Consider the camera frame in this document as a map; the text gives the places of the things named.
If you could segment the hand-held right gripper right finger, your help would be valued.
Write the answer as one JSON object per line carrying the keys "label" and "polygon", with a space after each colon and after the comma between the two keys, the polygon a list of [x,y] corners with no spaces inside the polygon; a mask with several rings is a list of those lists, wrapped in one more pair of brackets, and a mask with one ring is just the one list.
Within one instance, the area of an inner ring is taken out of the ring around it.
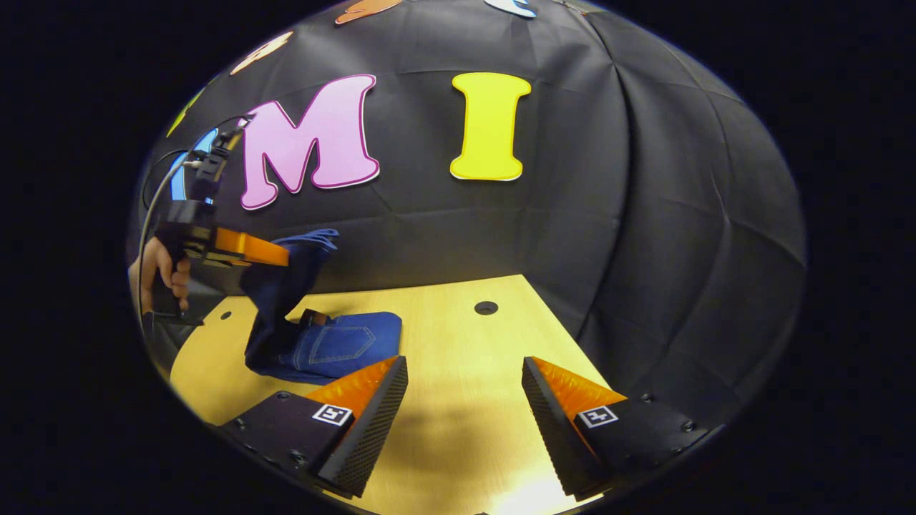
{"label": "hand-held right gripper right finger", "polygon": [[633,490],[699,446],[709,427],[525,356],[521,385],[562,491],[578,501]]}

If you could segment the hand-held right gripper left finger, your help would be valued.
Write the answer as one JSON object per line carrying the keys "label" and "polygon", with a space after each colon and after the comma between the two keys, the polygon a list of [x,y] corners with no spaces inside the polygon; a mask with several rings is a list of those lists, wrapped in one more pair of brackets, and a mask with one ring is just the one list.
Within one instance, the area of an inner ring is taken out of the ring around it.
{"label": "hand-held right gripper left finger", "polygon": [[307,395],[276,391],[215,431],[307,489],[363,496],[409,384],[406,356],[366,366]]}

